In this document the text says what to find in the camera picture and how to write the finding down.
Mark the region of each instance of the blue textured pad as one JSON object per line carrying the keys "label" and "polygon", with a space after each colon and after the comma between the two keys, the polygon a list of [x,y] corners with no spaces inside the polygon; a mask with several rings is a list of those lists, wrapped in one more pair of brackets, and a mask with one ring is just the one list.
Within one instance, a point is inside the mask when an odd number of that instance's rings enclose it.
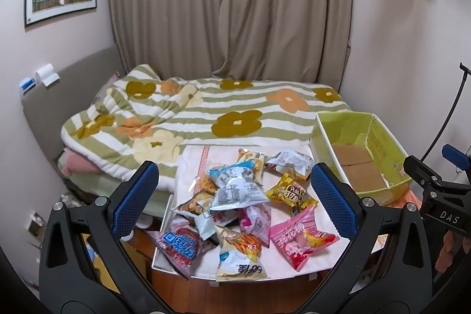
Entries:
{"label": "blue textured pad", "polygon": [[468,170],[470,168],[470,158],[450,144],[443,146],[442,156],[461,170]]}
{"label": "blue textured pad", "polygon": [[319,165],[312,168],[311,185],[340,236],[353,239],[358,231],[355,212]]}
{"label": "blue textured pad", "polygon": [[116,238],[119,239],[131,233],[157,184],[159,184],[159,168],[152,163],[115,210],[112,230]]}

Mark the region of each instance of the cardboard box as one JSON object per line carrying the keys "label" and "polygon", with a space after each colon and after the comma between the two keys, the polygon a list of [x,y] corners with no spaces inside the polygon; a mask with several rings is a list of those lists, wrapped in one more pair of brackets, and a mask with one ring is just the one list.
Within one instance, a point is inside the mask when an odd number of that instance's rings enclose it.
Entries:
{"label": "cardboard box", "polygon": [[361,198],[387,205],[411,184],[403,167],[407,153],[374,114],[319,112],[309,144],[316,160],[326,163]]}

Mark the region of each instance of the wooden floor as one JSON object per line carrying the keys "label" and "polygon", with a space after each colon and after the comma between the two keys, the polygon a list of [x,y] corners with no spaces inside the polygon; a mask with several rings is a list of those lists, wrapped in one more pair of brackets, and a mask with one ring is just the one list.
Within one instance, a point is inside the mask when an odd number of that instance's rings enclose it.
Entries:
{"label": "wooden floor", "polygon": [[[149,265],[155,245],[140,230],[135,230],[131,243],[142,253]],[[159,295],[180,313],[204,314],[271,314],[295,311],[320,284],[326,273],[309,281],[307,275],[287,281],[259,283],[220,283],[211,287],[203,280],[185,280],[149,267],[147,279]]]}

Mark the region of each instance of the headboard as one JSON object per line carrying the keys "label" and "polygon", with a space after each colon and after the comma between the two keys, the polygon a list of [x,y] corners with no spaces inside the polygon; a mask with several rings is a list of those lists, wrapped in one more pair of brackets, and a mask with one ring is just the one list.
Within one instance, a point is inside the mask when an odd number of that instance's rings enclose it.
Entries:
{"label": "headboard", "polygon": [[46,88],[37,84],[21,100],[23,113],[49,162],[57,169],[64,149],[62,125],[72,115],[87,109],[96,93],[116,71],[125,74],[116,46],[87,56],[58,71],[60,80]]}

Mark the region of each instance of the brown fence in picture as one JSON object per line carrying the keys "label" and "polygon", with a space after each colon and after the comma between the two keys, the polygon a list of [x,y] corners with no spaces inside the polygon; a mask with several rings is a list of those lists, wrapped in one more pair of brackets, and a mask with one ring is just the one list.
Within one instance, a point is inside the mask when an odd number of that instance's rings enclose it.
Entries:
{"label": "brown fence in picture", "polygon": [[[64,6],[66,4],[80,3],[80,2],[90,2],[91,0],[63,0]],[[33,2],[32,12],[41,11],[45,9],[50,9],[51,7],[60,7],[60,0],[45,0],[40,2]]]}

